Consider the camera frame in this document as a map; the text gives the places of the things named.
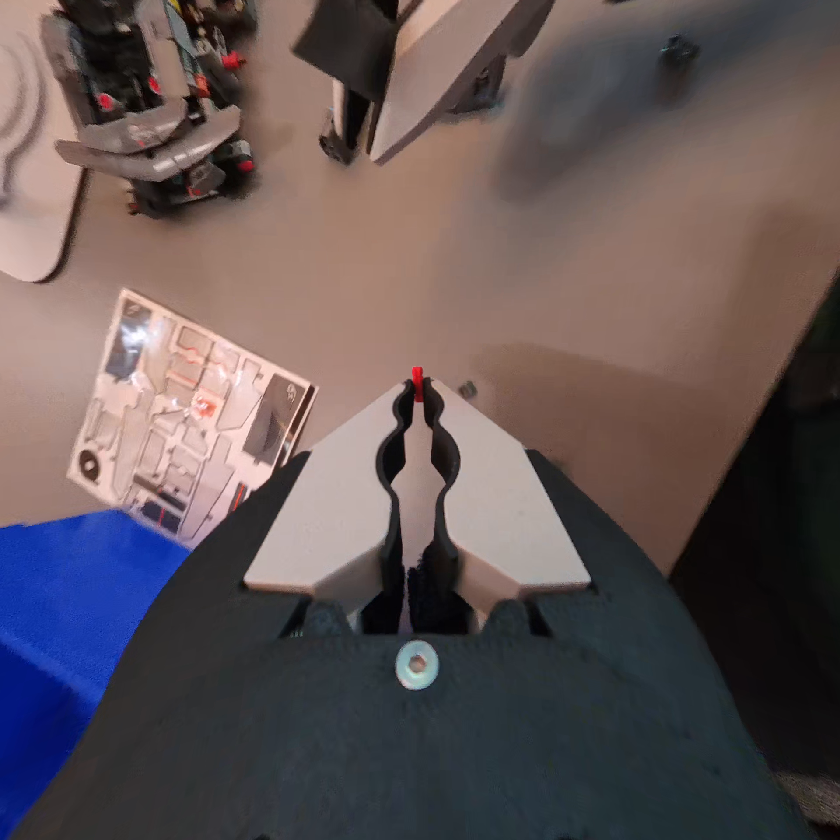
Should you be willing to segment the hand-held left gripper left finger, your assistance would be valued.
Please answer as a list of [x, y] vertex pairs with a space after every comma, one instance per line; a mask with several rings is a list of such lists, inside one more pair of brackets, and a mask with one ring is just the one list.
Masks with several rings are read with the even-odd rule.
[[347, 613], [402, 589], [399, 500], [412, 383], [395, 385], [307, 452], [248, 567], [257, 592], [335, 601]]

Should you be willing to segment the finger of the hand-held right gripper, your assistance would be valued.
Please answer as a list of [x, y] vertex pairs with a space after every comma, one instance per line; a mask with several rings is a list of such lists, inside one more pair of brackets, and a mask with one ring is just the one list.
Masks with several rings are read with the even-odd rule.
[[369, 111], [377, 113], [385, 97], [397, 15], [397, 1], [319, 1], [290, 48], [331, 79], [331, 108], [355, 150]]
[[401, 19], [367, 151], [383, 165], [458, 105], [494, 60], [520, 58], [554, 1], [425, 1]]

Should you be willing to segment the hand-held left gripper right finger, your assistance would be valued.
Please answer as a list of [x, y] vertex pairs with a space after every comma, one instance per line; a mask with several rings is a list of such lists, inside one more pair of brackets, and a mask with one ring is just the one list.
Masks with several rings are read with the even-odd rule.
[[527, 449], [438, 380], [424, 380], [435, 502], [431, 565], [443, 594], [472, 608], [575, 592], [592, 578]]

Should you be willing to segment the grey lego panel assembly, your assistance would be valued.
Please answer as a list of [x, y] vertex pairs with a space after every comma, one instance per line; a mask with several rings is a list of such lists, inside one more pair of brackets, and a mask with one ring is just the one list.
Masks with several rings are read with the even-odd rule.
[[495, 107], [504, 77], [507, 57], [494, 58], [479, 75], [472, 80], [467, 92], [449, 110], [454, 116], [483, 112]]

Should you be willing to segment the blue plastic bin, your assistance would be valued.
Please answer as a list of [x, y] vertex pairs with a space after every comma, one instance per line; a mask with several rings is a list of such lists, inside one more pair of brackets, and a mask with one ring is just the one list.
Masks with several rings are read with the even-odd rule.
[[1, 838], [73, 752], [187, 555], [120, 511], [1, 529]]

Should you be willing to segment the lego sticker sheet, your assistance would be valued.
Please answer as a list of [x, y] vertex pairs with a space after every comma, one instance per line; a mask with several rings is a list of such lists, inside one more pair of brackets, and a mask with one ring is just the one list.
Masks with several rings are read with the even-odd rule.
[[293, 456], [318, 393], [124, 288], [67, 477], [194, 550]]

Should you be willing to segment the grey lego car model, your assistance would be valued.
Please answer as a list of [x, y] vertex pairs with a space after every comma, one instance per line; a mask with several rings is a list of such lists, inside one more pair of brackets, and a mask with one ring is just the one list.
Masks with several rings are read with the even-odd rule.
[[59, 156], [125, 181], [131, 215], [242, 195], [237, 47], [257, 25], [253, 1], [58, 2], [39, 35], [76, 129]]

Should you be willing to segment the small black lego piece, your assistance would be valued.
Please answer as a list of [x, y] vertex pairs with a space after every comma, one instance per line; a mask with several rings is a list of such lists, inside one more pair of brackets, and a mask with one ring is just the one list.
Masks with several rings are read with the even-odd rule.
[[669, 36], [662, 45], [658, 61], [668, 70], [685, 70], [700, 55], [700, 46], [683, 34], [676, 33]]

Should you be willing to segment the white book stand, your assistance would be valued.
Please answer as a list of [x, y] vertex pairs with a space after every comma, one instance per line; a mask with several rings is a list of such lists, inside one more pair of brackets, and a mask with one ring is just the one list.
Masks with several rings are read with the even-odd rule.
[[27, 3], [2, 6], [1, 270], [25, 283], [60, 265], [82, 179], [55, 147], [76, 132], [41, 42], [46, 15]]

